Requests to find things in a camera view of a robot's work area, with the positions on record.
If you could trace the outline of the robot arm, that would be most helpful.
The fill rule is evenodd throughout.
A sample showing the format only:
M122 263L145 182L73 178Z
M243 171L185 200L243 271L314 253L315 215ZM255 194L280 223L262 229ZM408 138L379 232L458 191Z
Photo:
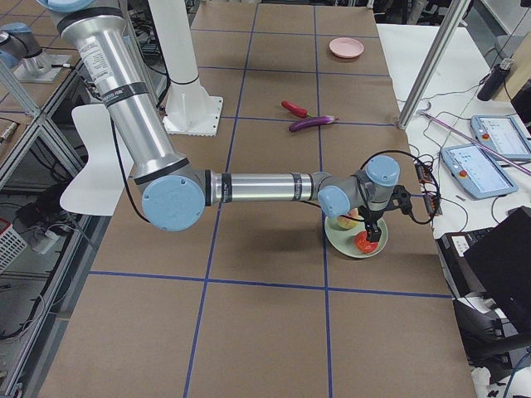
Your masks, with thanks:
M168 112L158 114L149 88L124 42L126 21L116 1L46 1L61 37L74 46L136 166L147 220L165 231L183 231L204 209L239 201L316 201L328 217L358 209L368 239L378 220L397 205L400 167L388 156L370 158L346 178L326 172L216 173L194 168L169 134L215 133L222 99L202 87L186 8L181 1L152 1L153 23L169 68Z
M21 82L52 83L70 60L66 54L48 53L25 23L1 26L1 61Z

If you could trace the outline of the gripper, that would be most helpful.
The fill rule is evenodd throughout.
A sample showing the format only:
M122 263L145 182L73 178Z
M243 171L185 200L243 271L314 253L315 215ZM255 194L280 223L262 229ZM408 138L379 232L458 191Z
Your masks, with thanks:
M390 203L379 210L373 210L365 205L358 207L358 214L362 217L365 231L367 232L367 241L371 243L378 243L380 241L381 229L378 226L378 221L383 217L385 211L390 211L391 209L392 205Z

